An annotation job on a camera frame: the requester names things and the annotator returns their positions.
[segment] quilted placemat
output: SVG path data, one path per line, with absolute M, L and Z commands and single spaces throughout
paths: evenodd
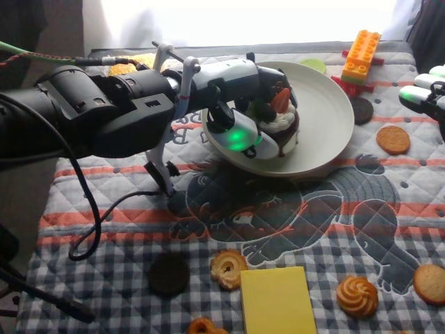
M 398 102 L 400 87 L 417 75 L 411 54 L 376 56 L 385 65 L 372 67 L 375 91 L 362 95 L 374 116 L 355 126 L 327 177 L 247 174 L 220 159 L 199 112 L 187 115 L 175 123 L 165 150 L 181 172 L 173 178 L 177 194 L 118 205 L 102 224 L 100 247 L 82 262 L 67 253 L 92 225 L 92 214 L 70 163 L 59 160 L 27 280 L 85 303 L 97 320 L 82 324 L 23 294 L 17 332 L 185 333 L 192 319 L 208 317 L 229 333 L 244 333 L 239 291 L 223 292 L 209 275 L 211 258 L 236 248 L 251 269 L 305 267 L 318 333 L 443 333 L 445 310 L 415 294 L 412 275 L 421 264 L 445 266 L 445 145 L 436 122 Z M 327 75 L 338 76 L 344 64 L 339 52 L 257 54 L 259 62 L 305 58 L 324 61 Z M 410 134 L 406 155 L 390 157 L 378 147 L 375 135 L 385 125 Z M 128 192 L 156 189 L 144 154 L 79 162 L 102 212 Z M 166 251 L 180 252 L 191 268 L 188 288 L 170 300 L 151 294 L 147 279 L 153 259 Z M 350 318 L 336 302 L 335 289 L 349 274 L 378 288 L 370 319 Z

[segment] floor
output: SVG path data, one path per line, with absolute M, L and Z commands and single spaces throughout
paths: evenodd
M 82 1 L 42 0 L 48 25 L 40 35 L 37 52 L 61 56 L 83 55 Z M 23 87 L 33 82 L 54 66 L 33 62 Z M 56 160 L 22 166 L 0 172 L 1 224 L 20 242 L 19 254 L 11 264 L 23 274 L 35 247 L 38 221 L 48 197 Z M 0 281 L 0 289 L 6 284 Z M 16 310 L 14 294 L 0 300 L 0 309 Z M 15 319 L 0 317 L 4 333 L 14 333 Z

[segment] yellow sticky note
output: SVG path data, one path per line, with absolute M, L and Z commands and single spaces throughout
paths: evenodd
M 316 334 L 303 267 L 244 270 L 241 296 L 247 334 Z

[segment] plate rim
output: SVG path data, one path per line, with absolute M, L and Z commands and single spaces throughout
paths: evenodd
M 255 175 L 260 175 L 260 176 L 266 176 L 266 177 L 305 177 L 308 175 L 311 175 L 312 173 L 315 173 L 316 171 L 322 169 L 323 167 L 326 167 L 332 160 L 334 160 L 335 158 L 337 158 L 344 150 L 345 148 L 348 146 L 352 136 L 353 136 L 353 132 L 354 132 L 354 127 L 355 127 L 355 118 L 354 118 L 354 111 L 353 111 L 353 106 L 350 103 L 350 99 L 347 96 L 347 94 L 341 89 L 340 86 L 338 86 L 334 80 L 332 80 L 329 76 L 327 76 L 326 74 L 320 73 L 319 71 L 306 66 L 306 65 L 302 65 L 299 63 L 293 63 L 291 61 L 262 61 L 262 62 L 258 62 L 256 63 L 256 65 L 259 66 L 265 66 L 265 64 L 287 64 L 287 65 L 292 65 L 292 66 L 296 66 L 296 67 L 305 67 L 306 69 L 308 69 L 309 71 L 315 72 L 316 76 L 321 75 L 323 77 L 325 77 L 326 79 L 330 80 L 338 89 L 339 92 L 341 92 L 341 94 L 347 99 L 348 101 L 348 105 L 349 105 L 349 110 L 350 110 L 350 115 L 351 115 L 351 128 L 350 128 L 350 133 L 347 135 L 348 140 L 346 141 L 346 144 L 344 145 L 344 147 L 342 147 L 340 149 L 339 152 L 337 152 L 331 159 L 329 159 L 328 161 L 326 161 L 324 164 L 321 164 L 320 166 L 317 166 L 313 169 L 310 170 L 305 170 L 302 172 L 295 172 L 295 173 L 287 173 L 287 172 L 278 172 L 278 171 L 271 171 L 271 170 L 267 170 L 264 171 L 263 169 L 253 169 L 249 166 L 245 166 L 244 164 L 240 163 L 239 161 L 237 161 L 236 159 L 233 159 L 231 156 L 224 154 L 222 152 L 222 150 L 220 150 L 218 148 L 218 146 L 220 146 L 215 139 L 209 135 L 209 130 L 207 129 L 207 124 L 205 122 L 206 118 L 207 118 L 207 113 L 208 113 L 208 109 L 203 109 L 202 110 L 202 117 L 201 117 L 201 122 L 202 122 L 202 128 L 204 130 L 204 133 L 206 134 L 207 139 L 209 140 L 210 144 L 212 144 L 212 146 L 221 154 L 222 158 L 228 160 L 231 164 L 234 164 L 236 167 L 242 169 L 242 170 L 246 170 L 249 173 L 255 174 Z

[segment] white plate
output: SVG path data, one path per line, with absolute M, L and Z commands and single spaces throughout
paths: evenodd
M 282 158 L 248 159 L 244 154 L 223 148 L 202 126 L 207 138 L 235 166 L 251 173 L 273 176 L 307 176 L 333 160 L 348 144 L 354 129 L 354 112 L 342 89 L 324 74 L 310 67 L 285 62 L 260 63 L 281 68 L 295 91 L 300 126 L 298 144 Z M 207 110 L 202 119 L 207 119 Z

